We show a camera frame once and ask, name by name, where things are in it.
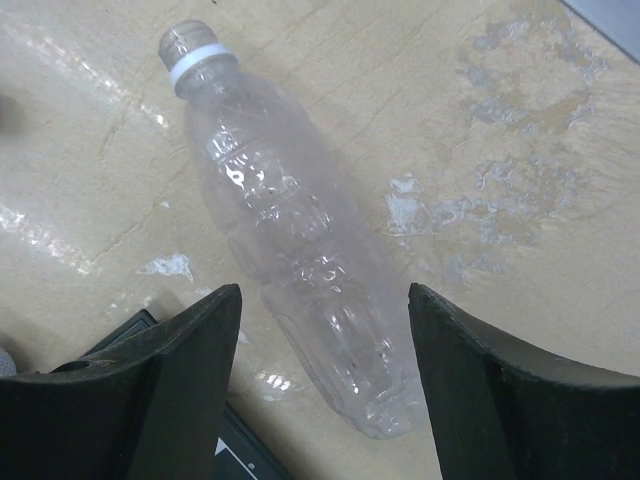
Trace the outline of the clear plastic bottle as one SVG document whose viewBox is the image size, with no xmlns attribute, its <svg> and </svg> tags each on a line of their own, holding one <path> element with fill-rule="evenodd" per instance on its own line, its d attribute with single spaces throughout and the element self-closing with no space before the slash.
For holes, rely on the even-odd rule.
<svg viewBox="0 0 640 480">
<path fill-rule="evenodd" d="M 304 108 L 180 22 L 158 54 L 185 102 L 201 193 L 328 405 L 373 439 L 426 415 L 406 290 Z"/>
</svg>

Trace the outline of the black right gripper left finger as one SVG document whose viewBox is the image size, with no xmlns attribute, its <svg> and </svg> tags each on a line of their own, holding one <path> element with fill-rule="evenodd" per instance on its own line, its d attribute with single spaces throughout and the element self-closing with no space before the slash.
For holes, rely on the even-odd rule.
<svg viewBox="0 0 640 480">
<path fill-rule="evenodd" d="M 228 284 L 48 373 L 1 381 L 5 479 L 210 479 L 242 310 Z"/>
</svg>

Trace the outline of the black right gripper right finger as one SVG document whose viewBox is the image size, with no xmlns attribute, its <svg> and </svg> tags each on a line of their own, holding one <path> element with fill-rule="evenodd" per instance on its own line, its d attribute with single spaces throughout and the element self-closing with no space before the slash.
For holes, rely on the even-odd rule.
<svg viewBox="0 0 640 480">
<path fill-rule="evenodd" d="M 408 308 L 443 478 L 638 478 L 638 377 L 543 350 L 421 284 Z"/>
</svg>

